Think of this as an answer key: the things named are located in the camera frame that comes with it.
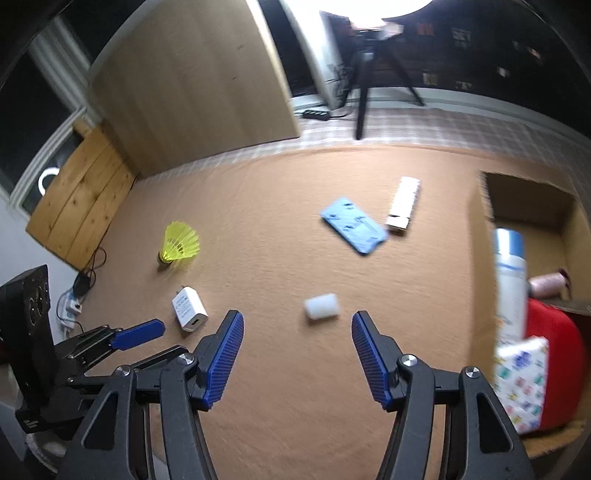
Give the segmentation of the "white patterned long box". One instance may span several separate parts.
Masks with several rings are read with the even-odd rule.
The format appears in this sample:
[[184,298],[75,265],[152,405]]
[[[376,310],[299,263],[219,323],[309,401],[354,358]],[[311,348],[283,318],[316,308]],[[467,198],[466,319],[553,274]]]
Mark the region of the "white patterned long box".
[[420,189],[419,179],[409,176],[401,177],[385,221],[385,225],[390,230],[405,232],[408,229]]

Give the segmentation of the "wooden plank headboard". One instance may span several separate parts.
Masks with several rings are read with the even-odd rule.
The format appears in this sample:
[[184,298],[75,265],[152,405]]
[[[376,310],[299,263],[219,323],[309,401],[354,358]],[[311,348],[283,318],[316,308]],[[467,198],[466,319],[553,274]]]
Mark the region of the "wooden plank headboard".
[[105,128],[80,119],[73,129],[81,144],[68,157],[33,211],[26,232],[71,267],[85,268],[115,213],[127,197],[136,171]]

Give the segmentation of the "black tripod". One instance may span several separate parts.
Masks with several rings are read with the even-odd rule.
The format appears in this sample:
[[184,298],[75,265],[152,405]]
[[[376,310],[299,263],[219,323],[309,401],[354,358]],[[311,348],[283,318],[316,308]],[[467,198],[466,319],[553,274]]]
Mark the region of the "black tripod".
[[360,95],[358,109],[356,109],[355,138],[356,140],[362,140],[369,106],[370,88],[374,85],[374,73],[379,60],[384,60],[396,72],[419,106],[424,107],[426,103],[414,87],[408,71],[398,57],[394,55],[394,43],[387,37],[384,28],[359,30],[356,32],[356,41],[358,41],[358,49],[353,55],[352,76],[351,80],[349,80],[348,94],[351,93],[355,85],[359,87]]

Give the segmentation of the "white foam cylinder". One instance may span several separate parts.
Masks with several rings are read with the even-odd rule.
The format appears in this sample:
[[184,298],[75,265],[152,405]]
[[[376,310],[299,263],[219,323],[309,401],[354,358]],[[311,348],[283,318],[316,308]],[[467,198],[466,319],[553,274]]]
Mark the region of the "white foam cylinder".
[[339,315],[339,299],[335,293],[322,294],[304,301],[304,312],[308,319],[317,321]]

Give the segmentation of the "white standing panel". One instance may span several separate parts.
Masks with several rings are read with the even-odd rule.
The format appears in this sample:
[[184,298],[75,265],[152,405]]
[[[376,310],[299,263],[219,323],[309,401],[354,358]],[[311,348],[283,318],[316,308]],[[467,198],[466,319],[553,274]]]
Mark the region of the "white standing panel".
[[346,66],[339,53],[329,13],[321,1],[280,0],[300,44],[318,95],[331,110],[342,108]]

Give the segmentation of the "yellow badminton shuttlecock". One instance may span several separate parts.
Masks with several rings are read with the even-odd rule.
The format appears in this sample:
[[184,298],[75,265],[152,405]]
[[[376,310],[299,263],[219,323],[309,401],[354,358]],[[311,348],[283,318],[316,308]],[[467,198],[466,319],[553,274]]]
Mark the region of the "yellow badminton shuttlecock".
[[173,221],[164,231],[157,259],[162,265],[170,265],[197,256],[199,250],[199,238],[193,227],[184,222]]

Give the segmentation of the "white blue patterned box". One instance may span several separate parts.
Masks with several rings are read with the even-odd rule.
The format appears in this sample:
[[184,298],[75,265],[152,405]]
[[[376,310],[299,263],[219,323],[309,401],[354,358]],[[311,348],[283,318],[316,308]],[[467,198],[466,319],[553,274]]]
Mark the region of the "white blue patterned box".
[[545,337],[501,343],[496,348],[493,389],[520,435],[541,426],[548,358],[549,341]]

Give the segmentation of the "light wood cabinet panel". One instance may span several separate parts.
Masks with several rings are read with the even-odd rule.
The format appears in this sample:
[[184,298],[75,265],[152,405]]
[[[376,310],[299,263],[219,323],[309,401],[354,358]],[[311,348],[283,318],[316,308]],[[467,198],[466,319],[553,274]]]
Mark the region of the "light wood cabinet panel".
[[256,1],[144,2],[93,62],[89,94],[144,177],[300,135]]

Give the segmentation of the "red cloth item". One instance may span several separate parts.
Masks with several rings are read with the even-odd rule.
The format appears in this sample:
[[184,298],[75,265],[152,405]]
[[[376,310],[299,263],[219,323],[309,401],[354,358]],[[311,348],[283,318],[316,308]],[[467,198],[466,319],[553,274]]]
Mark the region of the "red cloth item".
[[535,299],[528,300],[526,336],[548,340],[546,393],[539,429],[553,430],[570,422],[577,411],[588,366],[585,342],[567,314]]

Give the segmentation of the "light blue plastic card holder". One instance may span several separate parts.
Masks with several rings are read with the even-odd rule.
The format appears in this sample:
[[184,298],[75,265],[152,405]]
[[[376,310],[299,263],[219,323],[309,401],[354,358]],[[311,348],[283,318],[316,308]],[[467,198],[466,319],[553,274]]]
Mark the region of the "light blue plastic card holder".
[[362,255],[369,255],[388,238],[380,224],[346,197],[332,202],[322,210],[321,217]]

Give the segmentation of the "white blue bottle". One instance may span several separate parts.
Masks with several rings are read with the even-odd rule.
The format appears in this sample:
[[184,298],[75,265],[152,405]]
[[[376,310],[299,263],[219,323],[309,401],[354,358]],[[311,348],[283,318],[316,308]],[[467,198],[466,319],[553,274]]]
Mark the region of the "white blue bottle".
[[502,343],[520,342],[525,337],[528,305],[524,238],[518,231],[497,228],[494,240],[498,338]]

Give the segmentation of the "pink thread spool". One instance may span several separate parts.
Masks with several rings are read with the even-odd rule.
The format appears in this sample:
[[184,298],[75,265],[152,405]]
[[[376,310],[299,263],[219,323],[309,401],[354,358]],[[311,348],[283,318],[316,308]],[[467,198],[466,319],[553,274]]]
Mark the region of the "pink thread spool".
[[561,271],[531,277],[528,280],[528,294],[535,299],[560,297],[568,288],[568,276]]

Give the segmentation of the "brown cardboard box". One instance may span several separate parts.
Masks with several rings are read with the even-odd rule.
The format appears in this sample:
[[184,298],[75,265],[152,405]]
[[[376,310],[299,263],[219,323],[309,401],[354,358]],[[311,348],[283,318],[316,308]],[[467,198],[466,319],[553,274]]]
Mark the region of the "brown cardboard box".
[[524,235],[528,271],[538,275],[564,267],[573,298],[590,302],[590,223],[572,183],[482,172],[469,203],[472,237],[474,314],[469,362],[493,374],[493,353],[500,320],[493,268],[493,231],[513,227]]

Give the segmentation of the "black power strip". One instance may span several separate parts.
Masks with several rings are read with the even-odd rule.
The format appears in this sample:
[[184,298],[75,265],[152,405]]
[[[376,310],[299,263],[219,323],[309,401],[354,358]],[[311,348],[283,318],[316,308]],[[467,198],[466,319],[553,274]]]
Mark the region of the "black power strip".
[[307,120],[329,121],[332,114],[329,111],[307,109],[301,112],[301,118]]

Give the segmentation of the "white usb charger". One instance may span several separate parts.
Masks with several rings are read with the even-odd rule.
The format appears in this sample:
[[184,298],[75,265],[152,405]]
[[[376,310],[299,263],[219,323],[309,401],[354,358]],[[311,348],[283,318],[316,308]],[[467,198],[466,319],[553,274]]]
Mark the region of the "white usb charger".
[[208,320],[208,314],[202,304],[197,290],[182,287],[171,301],[180,328],[185,332],[193,332]]

